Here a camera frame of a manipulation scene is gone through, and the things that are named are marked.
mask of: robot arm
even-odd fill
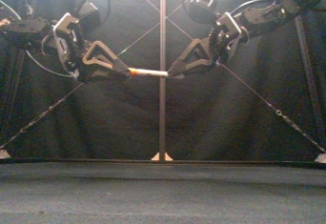
[[[67,13],[53,23],[42,18],[21,19],[14,10],[13,13],[2,13],[0,9],[0,20],[2,16],[15,13],[15,17],[2,20],[0,32],[17,47],[42,51],[43,54],[58,54],[66,71],[79,81],[125,80],[137,75],[168,77],[166,71],[130,68],[101,41],[93,42],[85,38],[86,31],[104,22],[94,4],[87,0],[82,4],[75,13],[81,15],[79,18]]]
[[[273,2],[265,9],[253,9],[254,4]],[[236,53],[237,46],[252,38],[264,35],[289,22],[303,12],[312,10],[321,0],[256,0],[241,5],[232,13],[216,14],[216,0],[192,0],[186,9],[192,19],[210,23],[213,29],[201,45],[194,42],[178,61],[173,64],[170,76],[181,78],[194,72],[205,72],[220,63],[228,63]]]

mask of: diagonal wire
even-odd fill
[[[149,34],[150,32],[160,26],[160,23],[129,45],[129,47],[118,54],[121,56]]]
[[[161,12],[160,8],[153,4],[150,0],[146,0],[149,4],[154,7],[154,9]],[[192,39],[194,38],[190,36],[190,34],[181,28],[181,26],[170,19],[170,16],[181,9],[182,5],[177,7],[177,9],[170,13],[170,15],[166,16],[168,20],[173,23],[173,25],[181,30],[181,32]],[[128,52],[128,50],[150,34],[150,32],[160,26],[161,23],[158,23],[118,54],[121,56],[124,53]]]

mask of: black curtain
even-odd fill
[[[3,1],[18,8],[19,0]],[[79,1],[39,0],[37,17],[58,20]],[[106,0],[93,1],[105,13]],[[161,0],[112,1],[110,19],[89,39],[106,43],[129,67],[160,70]],[[224,13],[249,0],[218,1]],[[212,28],[193,22],[180,5],[181,0],[168,0],[168,67],[192,38],[205,38]],[[316,42],[311,42],[311,49],[325,50],[325,22],[317,21],[321,15],[305,16],[305,24]],[[3,53],[2,72],[9,77],[13,50]],[[34,55],[49,68],[63,72],[57,57]],[[323,51],[313,55],[320,101],[325,101],[325,55]],[[319,140],[295,22],[241,46],[228,67]],[[3,87],[10,83],[5,79]],[[5,139],[78,85],[78,81],[45,72],[27,57]],[[320,154],[316,145],[224,67],[184,80],[168,80],[166,105],[166,148],[176,160],[311,161]],[[7,150],[14,157],[152,159],[160,151],[158,141],[160,79],[141,77],[83,85]]]

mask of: vertical pole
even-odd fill
[[[319,136],[320,141],[323,142],[323,145],[325,146],[326,131],[325,131],[325,125],[324,125],[324,119],[323,119],[321,105],[320,105],[320,100],[319,100],[316,79],[315,79],[315,75],[313,75],[313,61],[312,61],[312,56],[311,56],[311,51],[309,51],[309,44],[308,44],[308,38],[307,38],[307,34],[305,34],[303,16],[297,16],[295,21],[296,21],[296,28],[297,28],[300,46],[301,46],[301,52],[303,52],[303,58],[304,58],[308,85],[309,85],[309,90],[311,90],[311,97],[312,97],[312,104],[313,104],[313,117],[315,117],[315,122],[316,122],[317,136]]]
[[[161,0],[161,70],[166,70],[168,2]],[[160,161],[166,161],[166,78],[160,80]]]

